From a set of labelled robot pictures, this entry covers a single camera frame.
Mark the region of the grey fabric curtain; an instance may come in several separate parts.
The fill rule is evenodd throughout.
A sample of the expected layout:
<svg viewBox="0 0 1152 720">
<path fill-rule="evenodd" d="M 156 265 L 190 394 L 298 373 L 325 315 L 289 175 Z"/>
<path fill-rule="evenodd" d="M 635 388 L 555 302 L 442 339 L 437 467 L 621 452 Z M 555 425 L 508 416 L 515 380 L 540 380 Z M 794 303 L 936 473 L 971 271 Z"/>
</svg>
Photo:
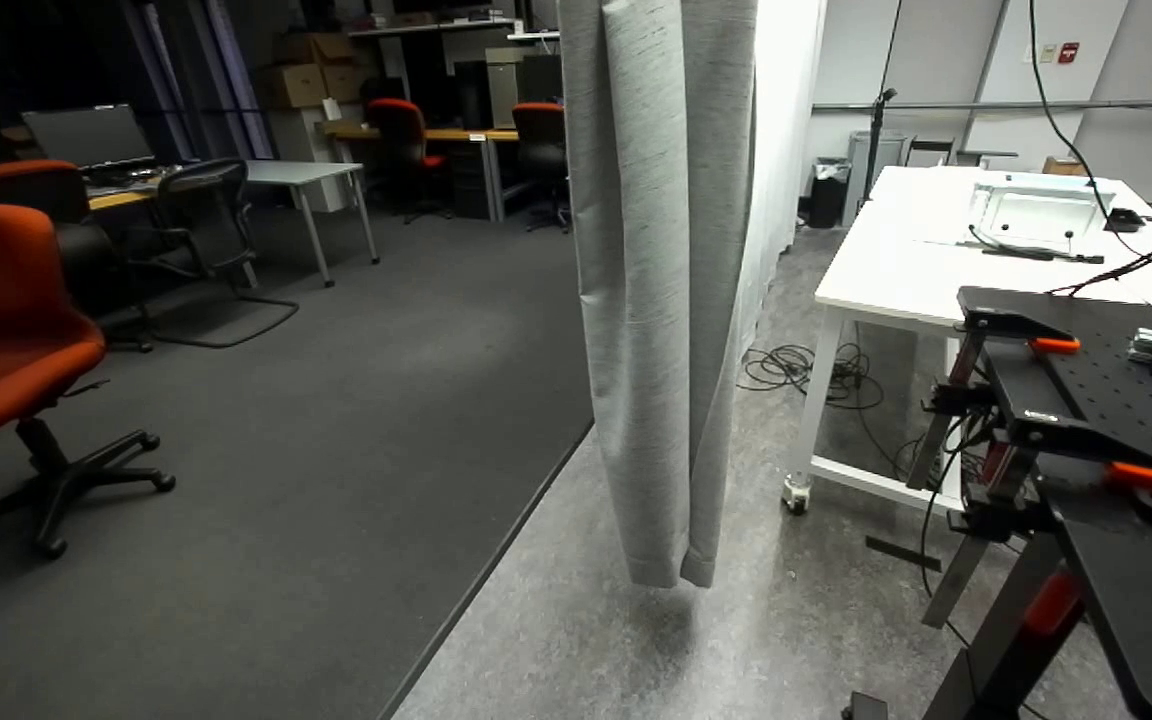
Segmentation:
<svg viewBox="0 0 1152 720">
<path fill-rule="evenodd" d="M 827 5 L 560 5 L 591 443 L 648 587 L 715 579 L 735 373 L 797 229 Z"/>
</svg>

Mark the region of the wooden desk in background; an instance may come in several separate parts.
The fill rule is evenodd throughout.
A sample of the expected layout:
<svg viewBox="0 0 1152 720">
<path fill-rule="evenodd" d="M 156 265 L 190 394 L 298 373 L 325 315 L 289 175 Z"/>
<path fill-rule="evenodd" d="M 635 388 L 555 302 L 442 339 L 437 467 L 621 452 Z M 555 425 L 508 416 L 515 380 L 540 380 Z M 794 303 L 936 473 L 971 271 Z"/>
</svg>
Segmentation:
<svg viewBox="0 0 1152 720">
<path fill-rule="evenodd" d="M 363 145 L 363 139 L 382 139 L 382 128 L 363 123 L 363 122 L 325 122 L 319 123 L 325 139 L 335 145 Z M 503 172 L 499 172 L 499 149 L 503 145 L 521 145 L 515 128 L 430 128 L 426 133 L 430 145 L 474 145 L 479 157 L 479 184 L 483 184 L 483 211 L 492 224 L 508 222 L 508 187 L 503 187 Z"/>
</svg>

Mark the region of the red chair at desk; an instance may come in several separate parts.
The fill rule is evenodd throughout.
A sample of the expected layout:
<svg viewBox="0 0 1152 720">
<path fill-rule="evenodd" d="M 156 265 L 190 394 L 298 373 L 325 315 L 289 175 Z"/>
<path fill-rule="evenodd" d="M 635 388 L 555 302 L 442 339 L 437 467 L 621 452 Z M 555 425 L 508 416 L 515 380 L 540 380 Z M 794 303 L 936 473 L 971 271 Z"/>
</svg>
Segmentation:
<svg viewBox="0 0 1152 720">
<path fill-rule="evenodd" d="M 433 211 L 444 197 L 444 160 L 430 149 L 426 112 L 405 95 L 376 95 L 363 105 L 376 128 L 376 179 L 405 222 Z"/>
</svg>

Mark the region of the small white desk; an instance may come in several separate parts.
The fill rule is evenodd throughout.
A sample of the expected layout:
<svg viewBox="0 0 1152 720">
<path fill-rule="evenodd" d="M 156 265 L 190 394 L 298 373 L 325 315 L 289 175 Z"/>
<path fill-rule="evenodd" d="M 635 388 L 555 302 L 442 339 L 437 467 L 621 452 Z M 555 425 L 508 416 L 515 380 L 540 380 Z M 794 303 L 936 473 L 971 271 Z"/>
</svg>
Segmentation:
<svg viewBox="0 0 1152 720">
<path fill-rule="evenodd" d="M 314 204 L 308 204 L 308 187 L 325 184 L 325 179 L 349 184 L 367 260 L 382 260 L 382 245 L 376 245 L 367 201 L 363 201 L 363 169 L 361 166 L 354 166 L 354 160 L 254 160 L 250 166 L 254 187 L 289 187 L 294 193 L 294 204 L 302 209 L 302 222 L 304 222 L 304 231 L 314 245 L 315 271 L 325 285 L 335 285 L 328 257 L 325 257 L 319 224 L 315 224 Z"/>
</svg>

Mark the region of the white rolling table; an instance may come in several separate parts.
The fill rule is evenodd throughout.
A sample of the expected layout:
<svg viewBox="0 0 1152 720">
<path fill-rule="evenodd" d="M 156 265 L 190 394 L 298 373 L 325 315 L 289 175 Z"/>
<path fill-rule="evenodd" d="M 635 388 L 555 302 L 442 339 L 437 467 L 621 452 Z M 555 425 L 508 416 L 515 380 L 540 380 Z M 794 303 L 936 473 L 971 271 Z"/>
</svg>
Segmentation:
<svg viewBox="0 0 1152 720">
<path fill-rule="evenodd" d="M 963 285 L 1009 293 L 1052 293 L 1083 285 L 1088 302 L 1152 303 L 1152 270 L 1110 281 L 1110 270 L 1152 253 L 1152 209 L 1123 179 L 1096 193 L 1104 231 L 1088 257 L 994 250 L 969 235 L 969 201 L 985 169 L 883 169 L 825 270 L 813 309 L 821 311 L 802 436 L 786 481 L 786 508 L 804 514 L 813 485 L 843 485 L 881 502 L 920 506 L 901 475 L 869 473 L 817 452 L 834 369 L 854 324 L 906 330 L 952 339 Z"/>
</svg>

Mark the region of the cardboard box stack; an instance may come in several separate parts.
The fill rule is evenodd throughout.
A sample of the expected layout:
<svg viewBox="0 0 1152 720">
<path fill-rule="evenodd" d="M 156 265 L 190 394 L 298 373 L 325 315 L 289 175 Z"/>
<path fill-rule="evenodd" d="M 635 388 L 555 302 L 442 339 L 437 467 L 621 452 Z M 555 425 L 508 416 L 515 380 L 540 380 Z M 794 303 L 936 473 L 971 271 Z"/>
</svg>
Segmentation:
<svg viewBox="0 0 1152 720">
<path fill-rule="evenodd" d="M 315 108 L 361 94 L 356 45 L 343 33 L 284 33 L 262 74 L 273 108 Z"/>
</svg>

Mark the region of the black office chair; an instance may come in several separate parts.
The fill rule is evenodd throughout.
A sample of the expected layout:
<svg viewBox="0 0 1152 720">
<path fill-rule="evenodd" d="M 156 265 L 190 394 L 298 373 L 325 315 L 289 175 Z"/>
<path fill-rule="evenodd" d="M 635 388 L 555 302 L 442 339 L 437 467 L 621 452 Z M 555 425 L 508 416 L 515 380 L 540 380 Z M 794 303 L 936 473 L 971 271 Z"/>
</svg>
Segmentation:
<svg viewBox="0 0 1152 720">
<path fill-rule="evenodd" d="M 257 287 L 250 169 L 232 157 L 167 169 L 152 187 L 152 257 L 171 271 Z"/>
</svg>

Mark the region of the white tray on table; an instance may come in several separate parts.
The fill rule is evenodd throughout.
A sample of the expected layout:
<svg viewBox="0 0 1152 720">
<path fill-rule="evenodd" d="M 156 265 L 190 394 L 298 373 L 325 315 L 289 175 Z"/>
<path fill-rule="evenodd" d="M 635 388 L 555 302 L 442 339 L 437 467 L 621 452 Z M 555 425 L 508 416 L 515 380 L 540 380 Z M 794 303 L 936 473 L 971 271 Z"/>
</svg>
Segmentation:
<svg viewBox="0 0 1152 720">
<path fill-rule="evenodd" d="M 969 201 L 969 235 L 994 250 L 1088 257 L 1104 209 L 1082 175 L 985 175 Z"/>
</svg>

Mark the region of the black robot workbench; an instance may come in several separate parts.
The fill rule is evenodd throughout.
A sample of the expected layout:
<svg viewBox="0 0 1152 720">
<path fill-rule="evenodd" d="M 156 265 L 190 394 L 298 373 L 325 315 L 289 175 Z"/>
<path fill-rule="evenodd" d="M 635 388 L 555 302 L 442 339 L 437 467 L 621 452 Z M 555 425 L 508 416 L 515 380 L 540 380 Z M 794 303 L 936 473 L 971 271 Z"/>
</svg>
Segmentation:
<svg viewBox="0 0 1152 720">
<path fill-rule="evenodd" d="M 960 352 L 936 384 L 909 481 L 936 493 L 969 452 L 960 550 L 930 605 L 950 620 L 994 544 L 1023 553 L 923 720 L 1021 720 L 1021 704 L 1075 627 L 1110 651 L 1120 696 L 1152 720 L 1152 493 L 1110 465 L 1152 465 L 1152 309 L 963 287 Z M 1036 356 L 1033 337 L 1075 337 Z"/>
</svg>

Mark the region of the dark laptop monitor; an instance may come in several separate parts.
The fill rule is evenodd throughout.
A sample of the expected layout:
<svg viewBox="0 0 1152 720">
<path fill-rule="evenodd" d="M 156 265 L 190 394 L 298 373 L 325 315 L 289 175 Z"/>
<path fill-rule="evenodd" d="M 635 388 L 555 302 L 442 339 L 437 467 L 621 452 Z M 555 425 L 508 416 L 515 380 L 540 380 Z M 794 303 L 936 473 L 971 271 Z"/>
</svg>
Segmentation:
<svg viewBox="0 0 1152 720">
<path fill-rule="evenodd" d="M 80 169 L 125 169 L 156 160 L 130 105 L 27 112 L 26 128 L 47 157 L 74 160 Z"/>
</svg>

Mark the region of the far orange office chair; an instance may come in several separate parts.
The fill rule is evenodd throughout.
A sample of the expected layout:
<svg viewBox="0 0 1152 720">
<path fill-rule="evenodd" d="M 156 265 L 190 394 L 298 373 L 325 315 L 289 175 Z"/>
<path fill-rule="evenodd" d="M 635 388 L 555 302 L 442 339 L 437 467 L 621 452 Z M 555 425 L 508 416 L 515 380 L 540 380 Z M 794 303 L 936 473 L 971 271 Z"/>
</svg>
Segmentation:
<svg viewBox="0 0 1152 720">
<path fill-rule="evenodd" d="M 55 224 L 65 285 L 86 311 L 116 309 L 116 245 L 74 160 L 0 160 L 0 204 L 36 209 Z"/>
</svg>

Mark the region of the orange office chair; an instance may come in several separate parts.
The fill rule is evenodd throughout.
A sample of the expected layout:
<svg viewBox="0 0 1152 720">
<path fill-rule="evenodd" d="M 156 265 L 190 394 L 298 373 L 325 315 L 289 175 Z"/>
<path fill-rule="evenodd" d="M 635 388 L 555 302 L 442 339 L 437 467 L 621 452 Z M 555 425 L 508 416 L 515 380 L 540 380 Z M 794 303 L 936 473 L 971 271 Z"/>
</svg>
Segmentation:
<svg viewBox="0 0 1152 720">
<path fill-rule="evenodd" d="M 116 309 L 116 245 L 74 160 L 0 160 L 0 204 L 36 209 L 55 224 L 65 285 L 86 311 Z"/>
<path fill-rule="evenodd" d="M 104 352 L 102 324 L 68 295 L 55 224 L 36 209 L 0 204 L 0 429 L 18 429 L 34 461 L 34 475 L 0 498 L 0 516 L 36 508 L 34 553 L 45 560 L 68 553 L 59 522 L 91 490 L 134 481 L 177 490 L 161 467 L 134 467 L 134 456 L 156 447 L 152 433 L 134 429 L 68 461 L 41 421 Z"/>
</svg>

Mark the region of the near orange office chair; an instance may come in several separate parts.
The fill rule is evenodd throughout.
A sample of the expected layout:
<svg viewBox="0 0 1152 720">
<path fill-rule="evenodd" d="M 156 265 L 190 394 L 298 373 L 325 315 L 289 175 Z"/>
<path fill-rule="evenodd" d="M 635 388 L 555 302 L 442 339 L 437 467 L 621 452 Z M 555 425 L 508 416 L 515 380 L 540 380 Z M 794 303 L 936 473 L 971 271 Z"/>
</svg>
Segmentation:
<svg viewBox="0 0 1152 720">
<path fill-rule="evenodd" d="M 59 522 L 91 490 L 134 481 L 177 490 L 161 467 L 134 467 L 134 456 L 156 447 L 152 433 L 134 429 L 68 461 L 41 421 L 104 352 L 102 324 L 68 295 L 55 224 L 36 209 L 0 204 L 0 429 L 18 429 L 34 461 L 34 475 L 0 498 L 0 516 L 36 508 L 34 553 L 45 560 L 68 553 Z"/>
</svg>

